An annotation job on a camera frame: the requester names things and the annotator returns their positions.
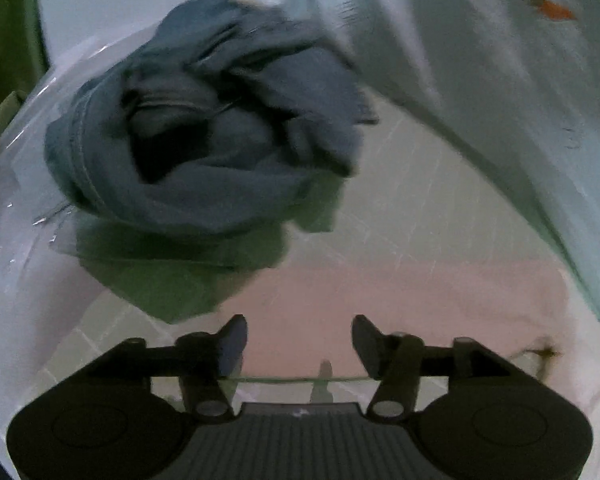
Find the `pink beige garment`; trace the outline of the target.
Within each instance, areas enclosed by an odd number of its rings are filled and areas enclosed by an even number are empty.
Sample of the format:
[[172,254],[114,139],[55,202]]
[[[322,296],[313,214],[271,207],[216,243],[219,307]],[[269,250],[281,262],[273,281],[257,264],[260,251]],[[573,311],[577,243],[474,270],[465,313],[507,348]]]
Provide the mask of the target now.
[[567,304],[558,266],[540,260],[311,264],[260,272],[218,311],[248,321],[247,376],[315,377],[327,361],[335,375],[355,377],[364,373],[351,344],[355,315],[432,346],[466,336],[513,356],[569,346]]

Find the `light blue carrot-print fabric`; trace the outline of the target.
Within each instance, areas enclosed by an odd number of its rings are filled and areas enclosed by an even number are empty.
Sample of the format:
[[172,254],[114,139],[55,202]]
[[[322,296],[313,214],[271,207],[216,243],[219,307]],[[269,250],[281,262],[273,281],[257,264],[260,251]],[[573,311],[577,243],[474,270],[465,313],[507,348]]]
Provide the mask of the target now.
[[[600,0],[240,0],[311,21],[358,74],[457,148],[562,256],[600,319]],[[318,180],[306,199],[326,178]],[[76,206],[66,209],[158,240]]]

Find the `clear plastic storage bag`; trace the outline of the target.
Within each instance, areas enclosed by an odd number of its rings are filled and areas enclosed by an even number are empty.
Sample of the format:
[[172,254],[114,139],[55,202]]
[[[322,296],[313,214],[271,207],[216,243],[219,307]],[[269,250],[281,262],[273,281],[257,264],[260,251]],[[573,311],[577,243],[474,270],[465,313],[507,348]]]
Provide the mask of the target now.
[[17,473],[5,438],[12,416],[87,309],[112,297],[77,258],[53,248],[68,212],[44,162],[44,134],[64,99],[153,32],[102,32],[67,51],[0,137],[0,464],[11,479]]

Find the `dark blue denim garment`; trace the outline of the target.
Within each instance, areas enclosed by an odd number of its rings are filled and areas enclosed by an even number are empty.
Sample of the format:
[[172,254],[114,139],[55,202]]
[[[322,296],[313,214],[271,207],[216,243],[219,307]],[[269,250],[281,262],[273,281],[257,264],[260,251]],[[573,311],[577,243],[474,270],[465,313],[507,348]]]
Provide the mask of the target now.
[[95,216],[215,238],[283,222],[321,177],[351,177],[376,120],[313,22],[187,0],[79,88],[46,130],[45,160]]

